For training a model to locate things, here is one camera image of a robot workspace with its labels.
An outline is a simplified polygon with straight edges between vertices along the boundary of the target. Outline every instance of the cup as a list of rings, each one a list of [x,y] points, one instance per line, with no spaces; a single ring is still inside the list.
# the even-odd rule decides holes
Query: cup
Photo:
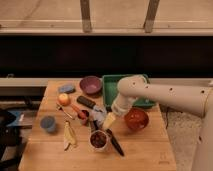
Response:
[[[41,128],[48,133],[53,133],[56,130],[55,118],[53,116],[45,116],[40,122]]]
[[[104,152],[109,141],[108,135],[101,130],[92,132],[90,136],[90,144],[95,152]]]

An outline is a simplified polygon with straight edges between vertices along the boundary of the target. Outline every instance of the black cable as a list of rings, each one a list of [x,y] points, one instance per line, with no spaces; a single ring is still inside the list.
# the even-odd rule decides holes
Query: black cable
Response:
[[[170,107],[167,107],[167,108],[166,108],[166,129],[167,129],[168,126],[169,126],[169,118],[168,118],[169,109],[170,109]]]

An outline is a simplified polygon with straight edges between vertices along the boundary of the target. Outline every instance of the black handle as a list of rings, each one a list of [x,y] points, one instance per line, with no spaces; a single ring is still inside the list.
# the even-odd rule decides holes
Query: black handle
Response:
[[[96,105],[96,103],[94,101],[92,101],[84,96],[78,96],[77,102],[81,103],[91,109],[93,109],[93,107]]]

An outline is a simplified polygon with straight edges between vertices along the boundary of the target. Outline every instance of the apple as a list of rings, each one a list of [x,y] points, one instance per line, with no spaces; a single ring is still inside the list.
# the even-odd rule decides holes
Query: apple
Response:
[[[58,102],[60,103],[60,105],[62,106],[68,106],[71,102],[70,100],[70,97],[68,94],[66,93],[61,93],[59,96],[58,96]]]

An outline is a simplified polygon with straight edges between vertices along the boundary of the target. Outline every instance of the red bowl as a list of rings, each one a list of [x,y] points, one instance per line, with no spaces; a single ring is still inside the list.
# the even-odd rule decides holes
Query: red bowl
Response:
[[[86,94],[96,94],[101,90],[102,83],[96,76],[87,76],[80,81],[79,86]]]
[[[147,113],[136,107],[133,107],[129,113],[124,116],[124,120],[127,127],[134,132],[144,129],[149,123]]]

